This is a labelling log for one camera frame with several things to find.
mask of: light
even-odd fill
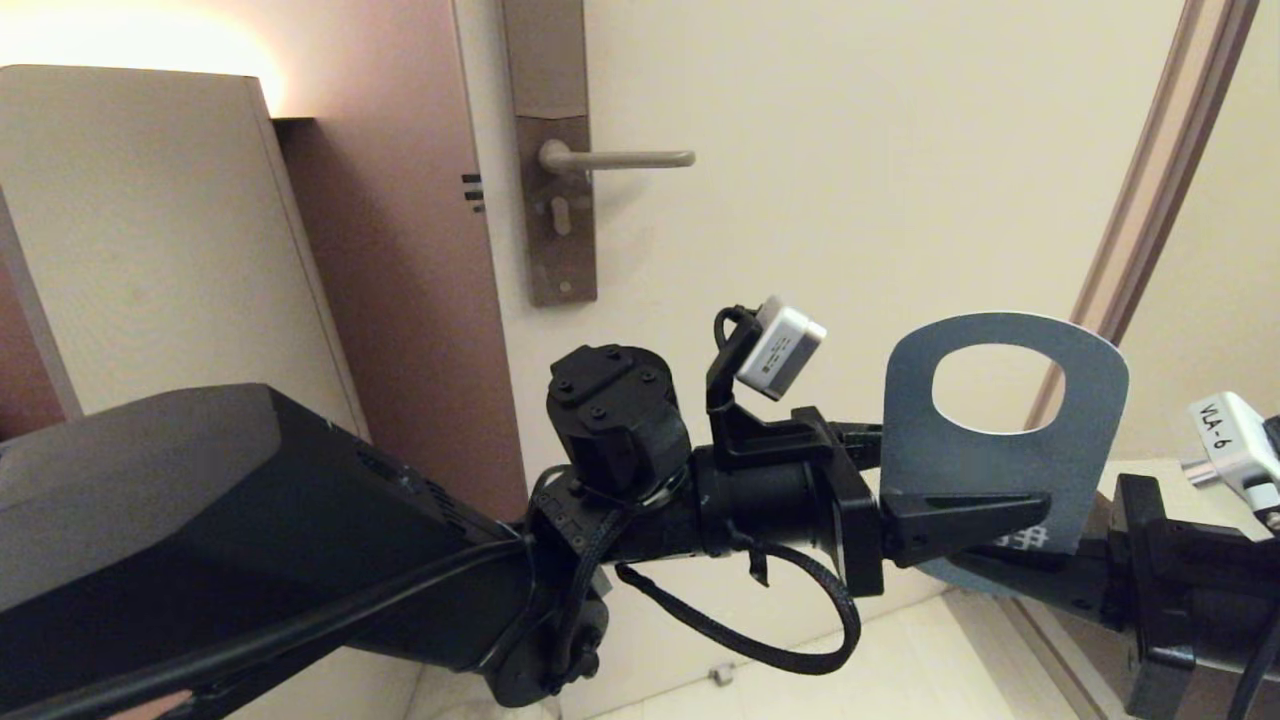
[[[6,1],[0,5],[0,67],[91,65],[252,76],[271,114],[284,78],[262,42],[212,9],[169,4]]]

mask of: door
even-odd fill
[[[538,307],[500,8],[457,3],[527,477],[563,461],[544,410],[548,366],[582,343],[666,357],[704,443],[701,382],[722,306],[780,293],[829,331],[782,404],[740,393],[753,411],[818,405],[861,421],[879,419],[884,364],[908,332],[974,310],[1070,315],[1179,10],[589,0],[593,147],[689,147],[698,164],[596,173],[599,299]],[[992,357],[942,375],[936,397],[965,420],[1021,427],[1046,363],[995,372]],[[745,559],[655,565],[659,584],[760,639],[796,644],[838,628],[822,593],[781,565],[767,591]],[[886,594],[859,602],[864,619],[943,589],[915,571],[886,575]],[[566,689],[567,717],[732,660],[630,588],[607,601],[600,673]],[[858,652],[895,652],[873,644]]]

